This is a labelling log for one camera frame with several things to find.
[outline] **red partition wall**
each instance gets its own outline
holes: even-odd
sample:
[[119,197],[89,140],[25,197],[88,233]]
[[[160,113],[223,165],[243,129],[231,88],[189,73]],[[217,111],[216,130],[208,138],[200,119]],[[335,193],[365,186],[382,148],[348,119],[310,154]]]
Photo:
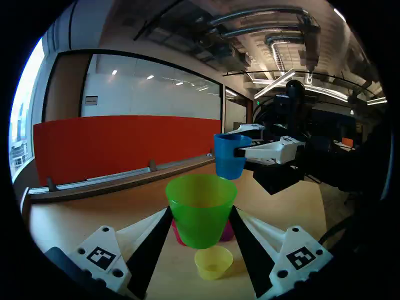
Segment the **red partition wall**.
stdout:
[[42,185],[56,185],[193,158],[210,152],[214,119],[111,115],[49,121],[33,126]]

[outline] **pink plastic cup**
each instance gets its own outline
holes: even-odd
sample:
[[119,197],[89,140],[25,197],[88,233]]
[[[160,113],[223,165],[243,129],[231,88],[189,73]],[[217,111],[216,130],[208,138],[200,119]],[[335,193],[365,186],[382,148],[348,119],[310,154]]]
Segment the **pink plastic cup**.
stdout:
[[[175,224],[175,220],[172,220],[172,229],[173,229],[173,233],[175,234],[176,240],[179,244],[186,246],[185,243],[181,240],[181,237],[179,235],[177,226]],[[220,242],[228,242],[230,240],[232,240],[234,238],[235,234],[234,234],[234,230],[232,229],[231,223],[228,222],[225,225],[225,228],[223,229],[221,238],[219,239]]]

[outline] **wooden table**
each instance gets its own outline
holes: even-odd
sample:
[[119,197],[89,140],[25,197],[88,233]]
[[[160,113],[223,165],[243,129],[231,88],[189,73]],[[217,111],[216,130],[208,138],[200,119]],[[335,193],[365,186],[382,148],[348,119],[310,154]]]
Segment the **wooden table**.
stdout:
[[[187,172],[191,173],[215,174],[215,164]],[[91,198],[34,204],[30,232],[42,251],[56,246],[68,254],[101,225],[117,231],[166,207],[165,187],[173,178]],[[234,204],[238,208],[283,230],[300,225],[315,239],[325,233],[324,206],[317,184],[300,181],[269,195],[248,170],[234,182],[238,190]],[[205,281],[197,274],[196,250],[179,245],[170,229],[147,289],[147,299],[254,299],[237,242],[221,244],[232,252],[234,263],[224,278]]]

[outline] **blue plastic cup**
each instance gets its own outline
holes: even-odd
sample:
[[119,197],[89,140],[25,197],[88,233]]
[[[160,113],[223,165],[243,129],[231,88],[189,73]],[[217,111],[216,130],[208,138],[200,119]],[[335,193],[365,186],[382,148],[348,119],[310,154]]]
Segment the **blue plastic cup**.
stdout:
[[242,175],[246,158],[234,157],[234,149],[249,146],[252,139],[240,134],[214,134],[216,174],[225,179],[238,179]]

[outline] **glass wall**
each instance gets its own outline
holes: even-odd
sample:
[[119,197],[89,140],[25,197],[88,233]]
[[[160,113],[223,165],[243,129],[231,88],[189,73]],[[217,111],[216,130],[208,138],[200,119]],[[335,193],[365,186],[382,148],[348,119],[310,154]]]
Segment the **glass wall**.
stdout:
[[220,120],[220,85],[153,61],[94,54],[81,116],[120,115]]
[[225,132],[229,133],[246,124],[247,99],[238,93],[225,89]]
[[27,126],[31,126],[31,124],[27,123],[27,117],[30,114],[30,103],[35,79],[44,57],[42,39],[40,39],[23,69],[15,92],[8,134],[11,177],[33,156],[32,147],[28,146],[28,143],[31,143],[32,139],[30,136],[27,136]]

